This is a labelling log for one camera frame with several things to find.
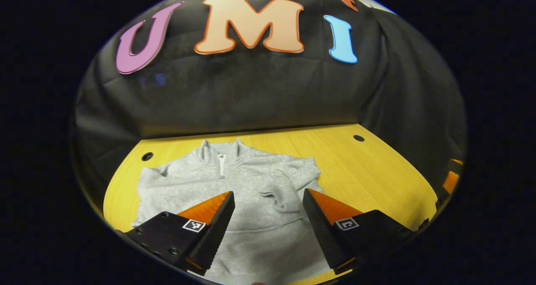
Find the letter u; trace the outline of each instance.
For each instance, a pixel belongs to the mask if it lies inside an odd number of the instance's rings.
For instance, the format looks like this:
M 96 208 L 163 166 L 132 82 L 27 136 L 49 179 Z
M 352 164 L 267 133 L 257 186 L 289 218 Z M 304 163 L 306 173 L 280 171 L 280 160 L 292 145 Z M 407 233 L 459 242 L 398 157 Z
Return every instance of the letter u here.
M 182 1 L 175 3 L 153 15 L 153 27 L 149 32 L 147 44 L 138 54 L 132 54 L 132 42 L 134 41 L 136 31 L 138 31 L 143 23 L 145 23 L 145 20 L 137 23 L 123 33 L 115 58 L 115 66 L 119 73 L 128 75 L 129 73 L 134 73 L 151 63 L 162 48 L 169 18 L 171 17 L 173 10 L 181 6 L 182 3 Z

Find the black fabric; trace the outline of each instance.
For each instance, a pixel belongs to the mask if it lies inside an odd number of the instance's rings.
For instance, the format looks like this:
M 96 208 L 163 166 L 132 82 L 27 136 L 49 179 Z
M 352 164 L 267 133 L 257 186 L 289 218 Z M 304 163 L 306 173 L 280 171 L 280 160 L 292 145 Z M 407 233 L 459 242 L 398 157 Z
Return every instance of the black fabric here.
M 463 102 L 446 63 L 399 16 L 357 0 L 358 12 L 341 0 L 292 0 L 304 7 L 304 52 L 273 52 L 262 43 L 248 49 L 230 27 L 234 50 L 201 55 L 193 47 L 203 39 L 209 7 L 203 0 L 182 0 L 157 57 L 121 75 L 115 69 L 121 34 L 147 20 L 132 45 L 139 52 L 151 16 L 176 1 L 165 0 L 121 28 L 80 85 L 78 144 L 104 185 L 146 138 L 361 123 L 414 165 L 439 197 L 447 194 L 442 182 L 448 160 L 465 155 Z M 257 11 L 270 2 L 247 1 Z M 330 56 L 333 38 L 324 14 L 352 25 L 358 63 Z

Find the orange letter m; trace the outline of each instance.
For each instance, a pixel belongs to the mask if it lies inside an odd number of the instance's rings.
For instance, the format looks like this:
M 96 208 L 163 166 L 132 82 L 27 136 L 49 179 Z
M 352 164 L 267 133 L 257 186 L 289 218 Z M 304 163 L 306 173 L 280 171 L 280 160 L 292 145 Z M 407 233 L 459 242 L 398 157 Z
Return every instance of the orange letter m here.
M 205 37 L 194 47 L 198 54 L 217 54 L 233 50 L 236 42 L 227 36 L 229 24 L 247 48 L 257 46 L 270 27 L 270 36 L 263 42 L 276 52 L 302 52 L 298 16 L 303 6 L 290 0 L 272 0 L 260 12 L 247 0 L 205 0 L 210 6 Z

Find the yellow wooden surface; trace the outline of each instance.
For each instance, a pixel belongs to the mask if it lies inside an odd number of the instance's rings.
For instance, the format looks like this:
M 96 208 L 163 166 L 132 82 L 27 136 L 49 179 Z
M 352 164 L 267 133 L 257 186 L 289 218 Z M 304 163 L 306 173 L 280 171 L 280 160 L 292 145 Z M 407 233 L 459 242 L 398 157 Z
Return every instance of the yellow wooden surface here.
M 353 138 L 364 138 L 359 142 Z M 383 211 L 402 225 L 417 230 L 436 212 L 437 196 L 421 174 L 390 146 L 359 124 L 159 138 L 141 140 L 121 163 L 104 199 L 105 219 L 121 231 L 129 231 L 136 219 L 137 182 L 142 167 L 157 167 L 190 153 L 201 145 L 234 142 L 268 153 L 314 157 L 322 171 L 318 178 L 324 193 L 366 212 Z M 152 152 L 149 161 L 142 161 Z M 335 277 L 333 272 L 292 285 L 313 285 Z

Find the letter i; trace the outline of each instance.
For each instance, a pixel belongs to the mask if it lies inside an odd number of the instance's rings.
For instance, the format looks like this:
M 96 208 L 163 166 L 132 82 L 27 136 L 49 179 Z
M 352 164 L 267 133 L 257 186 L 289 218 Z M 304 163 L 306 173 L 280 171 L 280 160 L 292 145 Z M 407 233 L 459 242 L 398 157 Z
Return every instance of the letter i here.
M 330 23 L 333 33 L 333 48 L 330 49 L 330 55 L 341 62 L 357 63 L 358 58 L 352 50 L 352 41 L 350 40 L 352 26 L 346 21 L 333 16 L 325 15 L 324 19 Z

